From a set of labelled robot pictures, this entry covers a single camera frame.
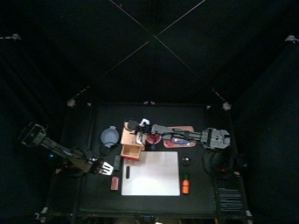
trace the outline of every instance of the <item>gray bowl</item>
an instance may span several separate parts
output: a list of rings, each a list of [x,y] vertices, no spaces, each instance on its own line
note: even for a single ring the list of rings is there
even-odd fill
[[[101,140],[102,143],[110,148],[118,143],[119,133],[115,126],[110,126],[102,133]]]

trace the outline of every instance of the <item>black enclosure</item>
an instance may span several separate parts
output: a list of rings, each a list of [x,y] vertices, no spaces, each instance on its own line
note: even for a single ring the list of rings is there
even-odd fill
[[[17,140],[29,122],[59,142],[77,107],[149,101],[232,105],[250,211],[298,223],[298,1],[13,0],[0,18],[3,223],[42,211],[53,182],[57,159]]]

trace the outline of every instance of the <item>white sheet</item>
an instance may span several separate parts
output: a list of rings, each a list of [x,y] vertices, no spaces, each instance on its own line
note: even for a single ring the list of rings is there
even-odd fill
[[[142,151],[141,161],[126,159],[122,195],[181,195],[177,151]]]

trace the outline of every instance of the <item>black wall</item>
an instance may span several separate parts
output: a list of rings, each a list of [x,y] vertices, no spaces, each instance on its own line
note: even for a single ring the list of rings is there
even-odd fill
[[[290,44],[234,104],[240,150],[246,152],[253,212],[299,221],[299,44]]]

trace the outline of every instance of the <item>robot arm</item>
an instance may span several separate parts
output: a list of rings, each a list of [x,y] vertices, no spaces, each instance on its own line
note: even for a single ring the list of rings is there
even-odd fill
[[[204,132],[193,132],[182,129],[170,129],[162,125],[150,122],[142,122],[130,120],[127,128],[134,130],[135,133],[143,135],[162,136],[164,140],[173,140],[181,138],[188,141],[201,142],[205,148],[209,149],[226,149],[230,146],[230,133],[225,129],[209,128]]]
[[[105,175],[113,174],[114,166],[105,162],[103,158],[87,158],[81,150],[69,149],[55,143],[47,137],[46,128],[42,125],[31,123],[29,127],[25,128],[19,138],[26,146],[31,147],[41,145],[62,158],[69,159],[85,172],[101,173]]]

